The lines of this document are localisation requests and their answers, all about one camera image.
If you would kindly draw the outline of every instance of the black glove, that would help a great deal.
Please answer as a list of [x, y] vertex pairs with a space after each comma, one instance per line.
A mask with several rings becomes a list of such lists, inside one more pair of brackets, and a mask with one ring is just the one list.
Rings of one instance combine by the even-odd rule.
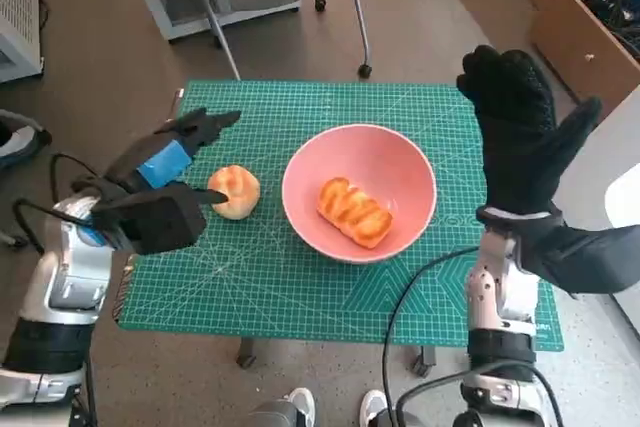
[[590, 232], [569, 227], [551, 202], [560, 176], [596, 125], [600, 101], [579, 105], [555, 126], [553, 96], [526, 53], [480, 46], [463, 60], [458, 88], [473, 102], [483, 139], [487, 206], [538, 219], [478, 220], [520, 239], [522, 267], [567, 292], [613, 293], [640, 280], [640, 227]]
[[560, 176], [596, 126], [600, 101], [587, 100], [556, 128], [551, 89], [529, 54], [482, 45], [462, 63], [457, 85], [482, 131], [487, 205], [550, 211]]

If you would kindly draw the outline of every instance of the bread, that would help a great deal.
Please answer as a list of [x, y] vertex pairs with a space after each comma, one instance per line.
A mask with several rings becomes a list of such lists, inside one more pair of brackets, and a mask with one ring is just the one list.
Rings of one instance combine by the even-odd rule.
[[207, 188], [225, 194], [229, 201], [213, 205], [222, 217], [241, 220], [248, 217], [260, 199], [260, 182], [239, 165], [223, 167], [209, 177]]
[[317, 209], [344, 235], [369, 249], [384, 239], [393, 222], [391, 212], [343, 177], [324, 184]]

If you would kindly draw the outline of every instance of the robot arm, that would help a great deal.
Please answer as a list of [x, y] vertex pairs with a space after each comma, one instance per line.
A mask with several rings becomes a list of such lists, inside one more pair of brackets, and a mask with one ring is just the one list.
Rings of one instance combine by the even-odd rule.
[[461, 386], [468, 410], [456, 427], [550, 426], [533, 383], [535, 308], [540, 278], [569, 293], [614, 293], [640, 280], [640, 227], [590, 232], [571, 228], [552, 202], [560, 177], [596, 125], [597, 99], [558, 127], [553, 97], [531, 57], [481, 46], [465, 56], [458, 88], [474, 104], [483, 137], [487, 206], [478, 260], [466, 285], [468, 354]]
[[51, 404], [55, 418], [65, 418], [65, 406], [62, 425], [68, 425], [71, 399], [82, 384], [109, 285], [113, 252], [166, 252], [198, 239], [205, 227], [200, 204], [228, 199], [175, 179], [201, 147], [216, 141], [239, 117], [240, 112], [207, 115], [200, 109], [167, 122], [131, 146], [103, 178], [75, 181], [75, 194], [55, 205], [58, 212], [90, 220], [91, 227], [46, 219], [45, 253], [0, 367], [0, 411], [3, 416], [11, 412], [7, 422], [33, 421], [32, 409], [19, 407], [37, 403]]

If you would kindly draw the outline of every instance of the caster wheel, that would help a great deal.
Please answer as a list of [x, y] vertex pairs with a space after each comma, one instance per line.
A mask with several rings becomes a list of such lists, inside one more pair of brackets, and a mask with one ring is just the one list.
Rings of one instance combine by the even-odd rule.
[[423, 379], [425, 379], [431, 373], [431, 369], [432, 368], [433, 368], [433, 366], [432, 365], [426, 365], [422, 360], [422, 356], [419, 355], [416, 358], [416, 360], [413, 363], [413, 365], [411, 366], [411, 372], [416, 374], [418, 377], [422, 377]]
[[236, 359], [236, 364], [238, 364], [242, 370], [248, 370], [255, 361], [256, 357], [254, 355], [240, 355]]
[[327, 0], [316, 0], [316, 12], [324, 12], [327, 8]]
[[369, 77], [371, 77], [372, 70], [373, 69], [370, 65], [362, 64], [360, 67], [358, 67], [358, 77], [360, 77], [361, 79], [368, 79]]
[[50, 145], [53, 141], [53, 137], [51, 137], [51, 133], [48, 130], [40, 130], [37, 135], [40, 145]]
[[9, 246], [9, 249], [17, 252], [19, 250], [24, 249], [27, 245], [29, 245], [29, 242], [27, 242], [27, 239], [25, 239], [24, 237], [20, 237], [18, 235], [13, 237], [14, 243], [13, 245]]

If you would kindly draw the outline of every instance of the table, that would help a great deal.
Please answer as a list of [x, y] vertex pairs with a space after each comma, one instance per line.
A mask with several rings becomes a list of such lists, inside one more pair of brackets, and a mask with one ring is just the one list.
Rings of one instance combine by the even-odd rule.
[[[180, 109], [199, 107], [239, 109], [242, 117], [201, 149], [184, 180], [205, 187], [216, 169], [240, 164], [260, 179], [262, 198], [241, 222], [206, 208], [207, 228], [196, 245], [138, 259], [120, 296], [117, 318], [124, 329], [380, 343], [412, 274], [430, 259], [479, 242], [481, 138], [472, 105], [451, 86], [191, 82]], [[281, 203], [281, 179], [295, 151], [323, 130], [362, 122], [399, 131], [419, 145], [438, 188], [424, 235], [401, 255], [369, 266], [339, 263], [311, 249]], [[466, 345], [464, 280], [474, 259], [454, 259], [425, 274], [398, 319], [394, 343]], [[563, 350], [553, 293], [544, 282], [537, 326], [538, 350]]]

